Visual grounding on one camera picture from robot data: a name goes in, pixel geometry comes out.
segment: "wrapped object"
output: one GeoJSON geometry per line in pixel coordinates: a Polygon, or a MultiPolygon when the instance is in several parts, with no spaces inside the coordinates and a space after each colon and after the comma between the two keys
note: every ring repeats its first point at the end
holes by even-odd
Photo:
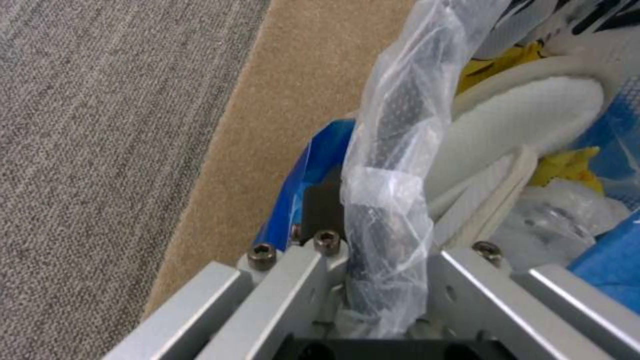
{"type": "Polygon", "coordinates": [[[508,3],[417,1],[378,58],[342,169],[352,257],[341,336],[398,336],[425,312],[433,222],[423,181],[451,123],[460,71],[508,3]]]}

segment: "clear plastic bag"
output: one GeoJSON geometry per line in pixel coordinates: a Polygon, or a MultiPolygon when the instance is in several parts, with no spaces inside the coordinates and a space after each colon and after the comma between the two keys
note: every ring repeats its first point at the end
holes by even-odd
{"type": "Polygon", "coordinates": [[[531,186],[520,194],[491,241],[514,272],[544,264],[567,266],[595,244],[595,236],[629,216],[621,202],[569,180],[531,186]]]}
{"type": "Polygon", "coordinates": [[[352,257],[341,336],[398,336],[425,312],[433,222],[423,181],[451,123],[460,71],[508,3],[417,1],[378,58],[342,169],[352,257]]]}

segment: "carpet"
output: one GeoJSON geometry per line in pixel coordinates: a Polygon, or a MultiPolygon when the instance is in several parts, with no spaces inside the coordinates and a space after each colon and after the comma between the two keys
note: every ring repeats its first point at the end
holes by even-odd
{"type": "Polygon", "coordinates": [[[272,0],[167,247],[145,314],[211,261],[235,265],[310,137],[358,108],[413,0],[272,0]]]}
{"type": "Polygon", "coordinates": [[[0,358],[138,323],[264,0],[0,5],[0,358]]]}

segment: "screw hole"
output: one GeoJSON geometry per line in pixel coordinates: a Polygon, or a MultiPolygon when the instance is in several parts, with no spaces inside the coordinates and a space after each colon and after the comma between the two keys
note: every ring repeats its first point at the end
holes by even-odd
{"type": "Polygon", "coordinates": [[[449,298],[451,302],[456,302],[456,299],[457,299],[456,290],[453,290],[453,287],[451,285],[447,285],[445,287],[445,290],[447,292],[447,298],[449,298]]]}
{"type": "Polygon", "coordinates": [[[333,240],[335,239],[335,235],[330,233],[329,231],[325,231],[320,234],[320,240],[333,240]]]}
{"type": "Polygon", "coordinates": [[[262,253],[265,253],[265,252],[269,252],[269,247],[267,245],[264,245],[264,244],[256,245],[253,248],[253,252],[256,253],[256,254],[262,254],[262,253]]]}

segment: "screw head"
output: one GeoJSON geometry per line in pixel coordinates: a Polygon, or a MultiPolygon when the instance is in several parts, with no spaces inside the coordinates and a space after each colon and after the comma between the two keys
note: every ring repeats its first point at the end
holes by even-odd
{"type": "Polygon", "coordinates": [[[340,235],[333,230],[318,231],[314,235],[314,248],[324,256],[340,252],[340,235]]]}
{"type": "Polygon", "coordinates": [[[270,243],[257,243],[246,253],[249,266],[258,271],[272,268],[276,263],[276,255],[276,249],[270,243]]]}
{"type": "Polygon", "coordinates": [[[473,246],[471,246],[471,249],[491,264],[495,266],[500,265],[500,261],[502,260],[502,251],[498,245],[488,241],[477,241],[473,246]]]}

